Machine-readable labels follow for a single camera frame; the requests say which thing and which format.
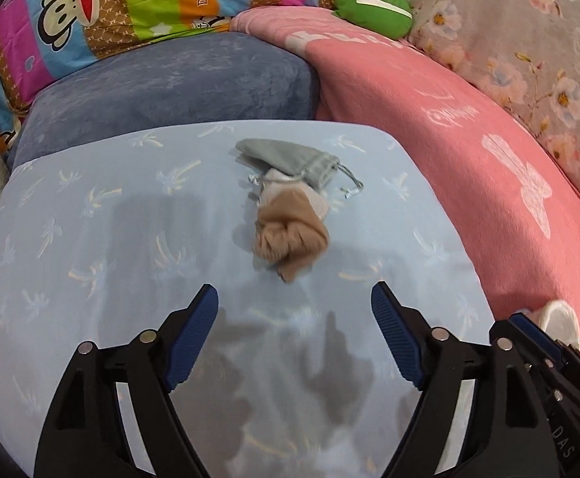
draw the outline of metal screw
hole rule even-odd
[[[93,350],[93,343],[90,341],[82,341],[82,343],[78,345],[78,352],[80,354],[88,354],[91,350]]]
[[[449,331],[442,327],[436,327],[431,331],[431,335],[434,337],[434,340],[438,341],[447,341],[449,339]]]
[[[142,334],[139,335],[139,341],[142,343],[152,343],[155,340],[157,340],[157,333],[150,329],[142,332]]]
[[[500,338],[496,343],[503,351],[510,351],[514,347],[513,342],[509,338]]]

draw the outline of gray drawstring pouch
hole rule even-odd
[[[339,169],[356,185],[354,190],[343,189],[346,198],[358,194],[363,189],[362,182],[341,164],[339,158],[312,147],[263,138],[246,138],[237,142],[236,147],[246,156],[267,163],[294,181],[303,180],[316,191],[323,189]],[[254,176],[250,181],[258,184],[260,179],[262,177]]]

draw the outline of mattress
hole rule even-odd
[[[234,145],[275,138],[324,149],[364,182],[326,188],[327,252],[285,284],[253,256],[257,169]],[[386,133],[318,121],[164,127],[25,163],[0,199],[0,441],[33,473],[37,440],[77,345],[127,343],[213,284],[220,312],[172,394],[213,478],[379,477],[419,394],[372,316],[385,280],[431,325],[487,343],[493,318],[426,179]],[[150,470],[127,390],[122,415]],[[443,465],[466,428],[468,389]]]
[[[14,167],[124,133],[216,120],[314,119],[316,72],[240,33],[162,41],[67,76],[37,95]]]

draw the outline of colorful blanket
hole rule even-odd
[[[0,7],[0,150],[44,87],[97,60],[208,30],[256,6],[333,0],[4,0]]]
[[[230,29],[313,65],[320,119],[377,127],[405,148],[458,230],[497,318],[561,298],[580,320],[580,195],[503,108],[407,43],[325,9],[247,10]],[[409,199],[407,178],[385,180],[385,199]]]

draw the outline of white fabric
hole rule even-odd
[[[580,323],[566,300],[553,300],[542,309],[525,314],[553,340],[560,340],[580,351]]]
[[[289,190],[295,188],[302,191],[310,201],[312,209],[316,216],[323,221],[329,212],[329,203],[324,196],[321,196],[316,192],[310,185],[303,181],[296,181],[289,177],[287,174],[283,174],[276,169],[270,169],[266,172],[264,178],[261,179],[261,196],[259,198],[259,207],[270,204],[273,199],[281,194],[284,190]]]
[[[292,284],[251,252],[253,169],[234,148],[246,137],[329,151],[365,183],[346,200],[348,178],[330,182],[330,246]],[[378,477],[419,397],[371,313],[381,279],[430,324],[487,343],[492,315],[458,234],[409,156],[371,127],[175,126],[24,164],[0,200],[0,440],[31,475],[77,345],[127,343],[208,282],[219,316],[171,398],[211,477]],[[136,462],[150,469],[123,391],[120,403]]]

